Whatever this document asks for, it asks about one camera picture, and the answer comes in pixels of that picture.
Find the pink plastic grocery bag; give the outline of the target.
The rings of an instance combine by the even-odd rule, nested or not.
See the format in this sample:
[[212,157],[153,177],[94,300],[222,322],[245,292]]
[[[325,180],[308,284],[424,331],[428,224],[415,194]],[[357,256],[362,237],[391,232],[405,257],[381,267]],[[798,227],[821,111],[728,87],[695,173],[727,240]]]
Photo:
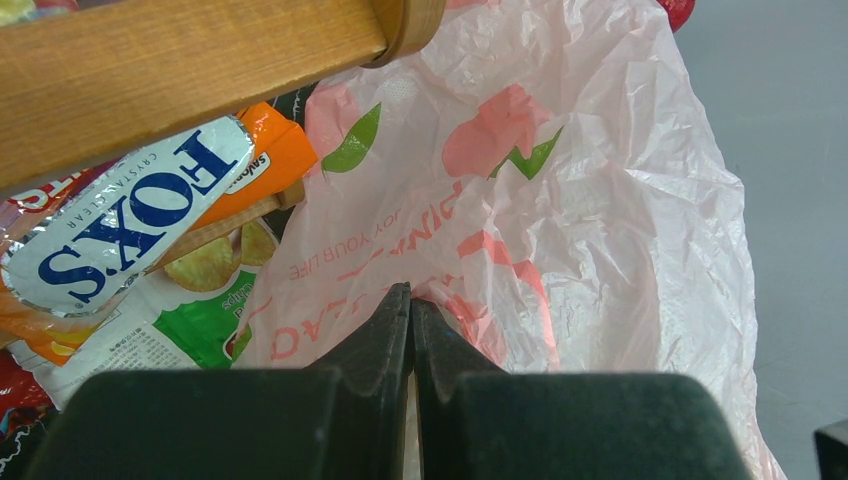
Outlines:
[[305,124],[319,163],[237,366],[305,366],[407,283],[509,371],[697,379],[752,476],[783,477],[744,187],[658,3],[452,1],[420,52],[322,81]]

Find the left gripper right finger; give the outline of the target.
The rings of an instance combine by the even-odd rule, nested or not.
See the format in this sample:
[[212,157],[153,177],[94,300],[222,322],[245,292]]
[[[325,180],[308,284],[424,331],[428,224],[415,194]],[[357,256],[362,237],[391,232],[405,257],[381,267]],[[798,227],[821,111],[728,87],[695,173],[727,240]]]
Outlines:
[[710,393],[664,373],[510,374],[411,304],[426,479],[745,479]]

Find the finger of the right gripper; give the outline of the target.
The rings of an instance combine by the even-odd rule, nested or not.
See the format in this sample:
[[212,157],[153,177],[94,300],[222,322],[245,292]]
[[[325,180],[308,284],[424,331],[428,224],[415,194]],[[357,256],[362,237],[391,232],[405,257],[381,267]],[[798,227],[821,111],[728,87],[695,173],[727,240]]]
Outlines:
[[821,480],[848,479],[847,420],[817,429],[814,443]]

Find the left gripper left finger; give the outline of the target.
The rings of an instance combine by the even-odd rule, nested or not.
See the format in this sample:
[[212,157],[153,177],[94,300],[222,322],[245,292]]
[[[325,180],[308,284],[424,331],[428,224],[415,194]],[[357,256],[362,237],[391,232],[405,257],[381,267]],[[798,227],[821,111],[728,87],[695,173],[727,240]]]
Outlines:
[[399,479],[410,289],[302,369],[111,371],[50,427],[30,479]]

